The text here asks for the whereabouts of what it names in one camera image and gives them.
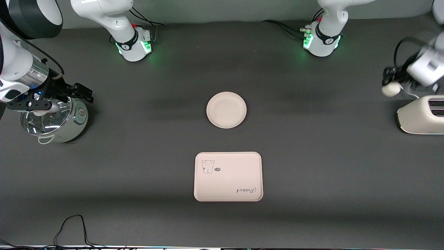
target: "green indicator light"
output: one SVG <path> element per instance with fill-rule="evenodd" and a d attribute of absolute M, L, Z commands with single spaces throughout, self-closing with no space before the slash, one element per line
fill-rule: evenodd
<path fill-rule="evenodd" d="M 142 45 L 146 53 L 151 52 L 151 47 L 148 45 L 149 44 L 148 42 L 140 41 L 140 44 Z"/>
<path fill-rule="evenodd" d="M 120 51 L 119 46 L 117 45 L 117 43 L 115 43 L 115 46 L 117 47 L 117 49 L 119 50 L 119 54 L 122 54 L 122 51 Z"/>
<path fill-rule="evenodd" d="M 310 34 L 307 38 L 308 41 L 304 43 L 305 48 L 310 48 L 311 42 L 313 41 L 313 34 Z"/>
<path fill-rule="evenodd" d="M 339 40 L 341 39 L 341 36 L 339 36 L 338 38 L 337 38 L 337 42 L 336 42 L 336 45 L 334 46 L 334 48 L 337 48 L 337 46 L 339 45 Z"/>

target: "metal cylinder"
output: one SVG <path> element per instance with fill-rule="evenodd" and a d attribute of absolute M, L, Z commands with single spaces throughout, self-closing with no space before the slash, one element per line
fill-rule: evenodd
<path fill-rule="evenodd" d="M 46 64 L 42 63 L 40 59 L 32 55 L 32 66 L 28 72 L 21 78 L 14 80 L 15 82 L 22 83 L 34 89 L 40 86 L 46 81 L 49 75 L 49 68 Z"/>

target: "white plate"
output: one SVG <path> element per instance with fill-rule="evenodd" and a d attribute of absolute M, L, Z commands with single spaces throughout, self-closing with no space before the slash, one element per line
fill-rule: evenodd
<path fill-rule="evenodd" d="M 196 200 L 257 202 L 262 196 L 262 158 L 257 152 L 205 152 L 196 156 Z"/>
<path fill-rule="evenodd" d="M 216 94 L 206 106 L 208 119 L 221 129 L 231 129 L 241 124 L 246 114 L 244 99 L 233 92 Z"/>

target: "gray wall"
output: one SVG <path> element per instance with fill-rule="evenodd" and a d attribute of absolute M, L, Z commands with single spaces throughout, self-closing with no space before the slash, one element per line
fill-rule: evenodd
<path fill-rule="evenodd" d="M 412 17 L 428 13 L 433 0 L 376 0 L 348 8 L 351 19 Z M 81 18 L 69 0 L 59 0 L 63 28 L 100 27 Z M 208 23 L 218 21 L 307 20 L 319 9 L 316 0 L 135 0 L 134 7 L 146 18 L 172 23 Z M 126 12 L 133 23 L 141 21 Z"/>

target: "kettle handle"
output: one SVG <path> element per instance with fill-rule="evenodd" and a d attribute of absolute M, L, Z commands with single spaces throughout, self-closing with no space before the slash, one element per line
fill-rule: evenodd
<path fill-rule="evenodd" d="M 45 144 L 49 144 L 54 140 L 54 135 L 50 135 L 50 136 L 39 136 L 38 141 L 40 144 L 45 145 Z"/>

